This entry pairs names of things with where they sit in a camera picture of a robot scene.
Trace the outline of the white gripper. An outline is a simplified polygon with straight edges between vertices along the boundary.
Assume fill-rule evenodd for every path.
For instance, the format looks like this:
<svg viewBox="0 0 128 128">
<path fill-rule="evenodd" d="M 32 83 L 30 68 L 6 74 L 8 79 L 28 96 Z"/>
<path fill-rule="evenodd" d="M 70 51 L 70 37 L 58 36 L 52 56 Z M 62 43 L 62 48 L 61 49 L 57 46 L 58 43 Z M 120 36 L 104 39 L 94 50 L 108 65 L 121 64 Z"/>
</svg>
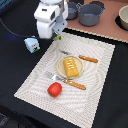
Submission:
<svg viewBox="0 0 128 128">
<path fill-rule="evenodd" d="M 64 4 L 64 11 L 58 5 L 47 6 L 40 3 L 34 13 L 37 20 L 37 31 L 40 38 L 50 39 L 58 36 L 67 26 L 68 5 Z"/>
</svg>

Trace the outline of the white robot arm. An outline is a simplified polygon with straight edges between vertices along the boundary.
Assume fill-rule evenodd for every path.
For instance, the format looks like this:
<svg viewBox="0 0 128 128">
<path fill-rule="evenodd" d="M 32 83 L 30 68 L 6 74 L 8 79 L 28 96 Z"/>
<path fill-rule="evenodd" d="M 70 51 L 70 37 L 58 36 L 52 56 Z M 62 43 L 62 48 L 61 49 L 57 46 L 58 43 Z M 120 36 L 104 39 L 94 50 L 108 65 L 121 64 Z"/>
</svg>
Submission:
<svg viewBox="0 0 128 128">
<path fill-rule="evenodd" d="M 66 0 L 40 0 L 34 17 L 40 38 L 56 38 L 67 26 L 68 4 Z"/>
</svg>

